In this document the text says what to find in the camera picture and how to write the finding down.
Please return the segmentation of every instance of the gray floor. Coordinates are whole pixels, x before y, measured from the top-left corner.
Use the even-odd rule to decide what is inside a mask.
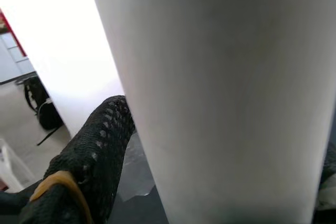
[[[0,85],[0,138],[3,138],[18,157],[41,179],[50,160],[70,141],[62,126],[41,146],[36,144],[48,134],[28,107],[23,87],[13,82]]]

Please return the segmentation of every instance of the white pole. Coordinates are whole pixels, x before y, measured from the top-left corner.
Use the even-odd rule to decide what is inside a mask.
[[[309,223],[335,0],[96,0],[170,223]]]

